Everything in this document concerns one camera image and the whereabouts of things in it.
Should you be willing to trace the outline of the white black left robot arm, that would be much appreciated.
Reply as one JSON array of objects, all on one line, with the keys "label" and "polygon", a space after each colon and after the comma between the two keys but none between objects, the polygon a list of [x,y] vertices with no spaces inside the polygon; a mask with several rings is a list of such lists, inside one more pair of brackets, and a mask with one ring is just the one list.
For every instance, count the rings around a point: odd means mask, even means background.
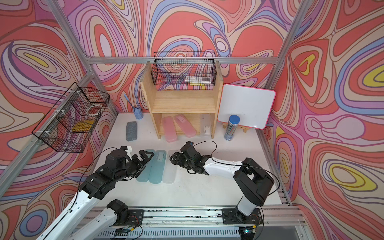
[{"label": "white black left robot arm", "polygon": [[113,234],[131,233],[142,229],[143,211],[131,210],[120,200],[113,200],[93,220],[76,229],[81,220],[120,181],[137,178],[154,157],[153,152],[140,150],[137,155],[132,149],[122,146],[113,148],[105,163],[79,185],[69,205],[38,237],[40,240],[92,240],[113,225],[120,226]]}]

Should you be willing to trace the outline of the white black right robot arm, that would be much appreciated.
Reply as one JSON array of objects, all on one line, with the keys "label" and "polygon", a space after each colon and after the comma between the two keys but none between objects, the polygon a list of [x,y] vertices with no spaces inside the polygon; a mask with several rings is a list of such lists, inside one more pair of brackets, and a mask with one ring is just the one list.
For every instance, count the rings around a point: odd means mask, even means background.
[{"label": "white black right robot arm", "polygon": [[262,206],[273,193],[275,175],[263,169],[252,158],[245,158],[240,163],[224,161],[213,155],[201,155],[195,146],[191,141],[186,142],[179,152],[170,156],[170,162],[186,169],[191,175],[233,179],[244,195],[235,208],[222,209],[220,216],[223,224],[263,224]]}]

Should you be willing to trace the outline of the teal pencil case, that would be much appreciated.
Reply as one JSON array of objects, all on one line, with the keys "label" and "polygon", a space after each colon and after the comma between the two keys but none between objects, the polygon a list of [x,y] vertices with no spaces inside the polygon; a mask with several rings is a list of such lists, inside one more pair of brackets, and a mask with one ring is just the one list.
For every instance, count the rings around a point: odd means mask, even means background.
[{"label": "teal pencil case", "polygon": [[141,172],[141,174],[136,178],[137,182],[139,183],[145,183],[149,181],[151,169],[152,169],[152,163],[153,161],[150,160],[149,163],[146,164],[145,169]]},{"label": "teal pencil case", "polygon": [[149,182],[151,184],[160,184],[163,179],[165,164],[166,164],[167,152],[164,150],[158,150],[155,152],[155,156],[151,160],[151,171],[149,176]]}]

